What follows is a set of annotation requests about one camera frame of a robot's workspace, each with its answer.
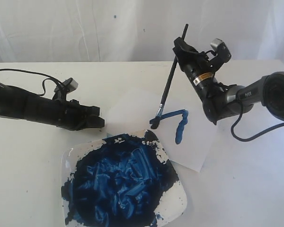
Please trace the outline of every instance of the white paper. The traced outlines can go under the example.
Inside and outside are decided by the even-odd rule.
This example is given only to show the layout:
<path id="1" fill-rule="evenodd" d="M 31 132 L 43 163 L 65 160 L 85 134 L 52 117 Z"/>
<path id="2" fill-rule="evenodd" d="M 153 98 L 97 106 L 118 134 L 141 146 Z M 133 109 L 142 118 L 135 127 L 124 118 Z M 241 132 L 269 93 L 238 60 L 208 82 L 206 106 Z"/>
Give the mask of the white paper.
<path id="1" fill-rule="evenodd" d="M 151 92 L 137 88 L 130 90 L 107 113 L 106 131 L 117 135 L 151 129 L 149 120 L 155 117 L 160 99 L 159 95 Z M 170 160 L 199 172 L 217 127 L 207 120 L 201 104 L 198 108 L 192 108 L 192 105 L 168 98 L 163 114 L 180 109 L 188 110 L 189 115 L 179 145 L 175 143 L 175 136 L 177 126 L 182 120 L 181 115 L 162 120 L 159 128 L 153 132 L 163 144 Z"/>

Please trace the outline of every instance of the white cloth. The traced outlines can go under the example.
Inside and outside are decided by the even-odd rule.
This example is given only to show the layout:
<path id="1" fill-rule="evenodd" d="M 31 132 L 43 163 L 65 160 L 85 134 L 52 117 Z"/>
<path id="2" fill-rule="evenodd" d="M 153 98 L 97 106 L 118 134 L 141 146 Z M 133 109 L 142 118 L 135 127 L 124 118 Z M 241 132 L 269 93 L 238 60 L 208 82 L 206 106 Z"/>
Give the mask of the white cloth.
<path id="1" fill-rule="evenodd" d="M 0 62 L 172 60 L 185 23 L 198 50 L 284 62 L 284 0 L 0 0 Z"/>

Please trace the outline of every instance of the blue paint stroke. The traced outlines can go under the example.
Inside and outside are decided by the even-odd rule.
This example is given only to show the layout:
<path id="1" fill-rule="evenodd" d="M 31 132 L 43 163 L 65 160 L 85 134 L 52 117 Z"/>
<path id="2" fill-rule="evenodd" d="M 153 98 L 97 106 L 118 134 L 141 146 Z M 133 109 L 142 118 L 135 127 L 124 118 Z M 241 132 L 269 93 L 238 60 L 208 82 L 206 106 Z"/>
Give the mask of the blue paint stroke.
<path id="1" fill-rule="evenodd" d="M 124 141 L 115 143 L 118 138 Z M 69 201 L 65 224 L 76 220 L 88 227 L 156 227 L 154 211 L 178 176 L 169 160 L 164 164 L 157 159 L 156 146 L 146 143 L 154 140 L 152 131 L 144 138 L 114 136 L 79 160 L 73 180 L 61 188 Z"/>
<path id="2" fill-rule="evenodd" d="M 180 144 L 182 139 L 183 139 L 183 131 L 184 131 L 184 126 L 187 125 L 188 123 L 188 111 L 183 109 L 183 110 L 177 110 L 174 112 L 170 112 L 170 113 L 166 113 L 164 115 L 161 116 L 161 120 L 169 118 L 169 117 L 173 117 L 176 115 L 182 115 L 182 120 L 180 121 L 177 130 L 176 130 L 176 137 L 175 137 L 175 142 L 176 144 Z M 151 119 L 150 120 L 150 124 L 153 124 L 155 119 Z"/>

